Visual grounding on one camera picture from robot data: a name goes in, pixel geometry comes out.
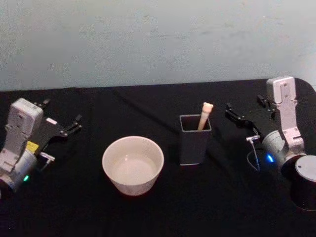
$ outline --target blue led light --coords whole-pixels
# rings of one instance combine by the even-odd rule
[[[269,162],[274,162],[275,160],[273,159],[273,157],[270,154],[267,154],[267,160]]]

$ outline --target gripper camera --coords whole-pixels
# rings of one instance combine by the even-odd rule
[[[280,173],[291,182],[291,197],[300,208],[316,210],[316,156],[306,155],[304,141],[296,125],[295,79],[267,80],[267,99],[257,96],[258,108],[238,114],[230,103],[226,117],[238,127],[253,131],[247,141],[259,140]]]
[[[45,117],[43,109],[48,103],[49,100],[37,104],[21,98],[11,104],[0,152],[0,199],[11,197],[34,169],[43,171],[55,160],[43,152],[52,139],[67,139],[82,128],[80,115],[66,128]]]

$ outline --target cable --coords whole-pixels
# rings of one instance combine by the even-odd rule
[[[250,143],[251,143],[251,146],[252,146],[252,149],[253,149],[253,150],[250,151],[250,152],[247,154],[247,162],[248,162],[248,164],[250,164],[250,166],[251,166],[254,170],[260,172],[260,165],[259,165],[259,160],[258,160],[258,157],[257,157],[257,152],[256,152],[256,149],[255,149],[255,146],[253,145],[253,142],[250,142]],[[255,154],[255,160],[256,160],[257,168],[249,161],[249,156],[250,156],[252,153]]]

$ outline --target yellow label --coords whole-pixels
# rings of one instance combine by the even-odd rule
[[[31,153],[35,153],[36,149],[39,147],[38,144],[28,141],[26,145],[26,149],[28,149]]]

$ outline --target white ceramic bowl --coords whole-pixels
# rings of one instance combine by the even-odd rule
[[[154,185],[163,161],[162,150],[155,142],[130,136],[116,140],[105,150],[102,166],[121,193],[137,196]]]

